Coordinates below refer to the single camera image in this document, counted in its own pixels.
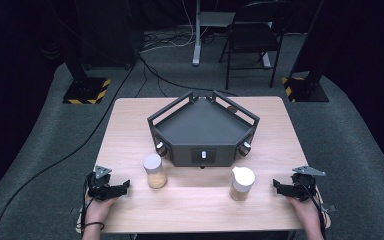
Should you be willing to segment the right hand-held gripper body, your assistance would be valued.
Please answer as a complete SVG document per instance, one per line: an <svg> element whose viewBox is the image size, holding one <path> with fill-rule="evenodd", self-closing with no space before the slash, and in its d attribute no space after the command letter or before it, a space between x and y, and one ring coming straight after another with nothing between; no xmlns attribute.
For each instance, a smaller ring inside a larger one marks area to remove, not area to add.
<svg viewBox="0 0 384 240"><path fill-rule="evenodd" d="M296 198L303 202L316 195L316 176L325 177L326 172L317 170L310 166L293 168L294 174L291 176L293 186L297 190Z"/></svg>

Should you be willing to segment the black stand with striped base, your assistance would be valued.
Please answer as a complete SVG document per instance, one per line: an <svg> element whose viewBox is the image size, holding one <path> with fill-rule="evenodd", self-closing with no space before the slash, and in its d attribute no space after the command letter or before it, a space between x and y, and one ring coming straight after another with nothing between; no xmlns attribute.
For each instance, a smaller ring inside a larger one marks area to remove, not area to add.
<svg viewBox="0 0 384 240"><path fill-rule="evenodd" d="M70 47L62 51L65 63L73 77L66 91L63 102L67 104L99 104L106 94L110 79L104 77L88 77Z"/></svg>
<svg viewBox="0 0 384 240"><path fill-rule="evenodd" d="M320 79L323 75L325 53L316 46L314 31L325 0L319 4L303 45L297 55L288 77L282 79L286 95L290 102L328 102Z"/></svg>

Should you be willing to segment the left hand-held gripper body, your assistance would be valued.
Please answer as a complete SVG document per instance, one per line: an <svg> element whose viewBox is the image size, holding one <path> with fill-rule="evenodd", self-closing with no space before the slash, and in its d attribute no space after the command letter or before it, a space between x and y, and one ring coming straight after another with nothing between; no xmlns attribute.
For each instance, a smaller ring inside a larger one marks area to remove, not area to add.
<svg viewBox="0 0 384 240"><path fill-rule="evenodd" d="M87 175L87 195L97 200L112 198L112 189L109 185L111 169L96 165L94 171Z"/></svg>

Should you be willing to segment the black folding chair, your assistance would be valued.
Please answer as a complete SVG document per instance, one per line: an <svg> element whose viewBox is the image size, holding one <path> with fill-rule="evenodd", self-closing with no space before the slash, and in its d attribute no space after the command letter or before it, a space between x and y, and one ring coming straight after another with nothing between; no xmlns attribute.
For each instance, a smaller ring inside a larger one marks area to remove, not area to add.
<svg viewBox="0 0 384 240"><path fill-rule="evenodd" d="M241 6L227 26L227 39L219 62L227 56L225 89L229 88L230 72L256 70L256 67L231 66L233 54L258 53L263 57L275 52L269 87L273 86L284 35L295 13L291 0L259 0Z"/></svg>

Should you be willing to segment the black wrist band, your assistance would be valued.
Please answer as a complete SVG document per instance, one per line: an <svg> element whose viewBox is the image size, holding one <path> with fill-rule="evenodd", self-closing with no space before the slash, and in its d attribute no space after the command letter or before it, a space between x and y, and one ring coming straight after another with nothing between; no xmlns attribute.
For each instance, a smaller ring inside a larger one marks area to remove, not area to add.
<svg viewBox="0 0 384 240"><path fill-rule="evenodd" d="M103 230L105 228L105 224L102 222L90 222L90 223L84 224L83 231L86 231L86 229L89 226L95 226L95 225L98 226L100 228L100 230Z"/></svg>

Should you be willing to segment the person's right hand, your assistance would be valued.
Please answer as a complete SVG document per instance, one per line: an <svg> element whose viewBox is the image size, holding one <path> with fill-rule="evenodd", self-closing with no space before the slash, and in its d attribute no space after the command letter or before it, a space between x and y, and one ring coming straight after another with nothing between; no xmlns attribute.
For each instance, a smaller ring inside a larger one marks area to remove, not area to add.
<svg viewBox="0 0 384 240"><path fill-rule="evenodd" d="M311 200L300 202L296 198L287 197L294 207L296 215L305 230L315 231L321 228L319 211Z"/></svg>

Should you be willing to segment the black corner shelf rack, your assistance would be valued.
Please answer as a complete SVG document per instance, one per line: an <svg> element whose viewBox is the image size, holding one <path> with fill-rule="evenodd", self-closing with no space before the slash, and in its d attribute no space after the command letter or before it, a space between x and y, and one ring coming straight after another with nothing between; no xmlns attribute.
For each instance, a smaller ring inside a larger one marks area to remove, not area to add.
<svg viewBox="0 0 384 240"><path fill-rule="evenodd" d="M259 117L215 91L189 92L147 118L155 151L176 167L229 167L248 155Z"/></svg>

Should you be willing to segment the white spout lid spice jar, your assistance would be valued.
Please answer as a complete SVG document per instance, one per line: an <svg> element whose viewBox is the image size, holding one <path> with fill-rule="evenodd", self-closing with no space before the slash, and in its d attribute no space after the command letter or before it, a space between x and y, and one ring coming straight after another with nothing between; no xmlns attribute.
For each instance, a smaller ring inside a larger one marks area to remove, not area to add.
<svg viewBox="0 0 384 240"><path fill-rule="evenodd" d="M229 194L235 201L244 201L247 199L252 186L254 185L256 176L254 172L247 167L235 166L232 169L233 180Z"/></svg>

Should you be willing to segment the white desk frame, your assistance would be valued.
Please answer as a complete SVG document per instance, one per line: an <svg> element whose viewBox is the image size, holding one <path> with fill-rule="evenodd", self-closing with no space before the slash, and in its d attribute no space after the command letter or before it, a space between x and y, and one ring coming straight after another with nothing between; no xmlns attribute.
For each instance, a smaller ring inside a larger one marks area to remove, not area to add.
<svg viewBox="0 0 384 240"><path fill-rule="evenodd" d="M231 23L234 17L233 12L217 12L216 10L202 11L201 0L195 0L195 44L192 58L192 66L198 67L201 58L201 37L203 32L202 27L226 27Z"/></svg>

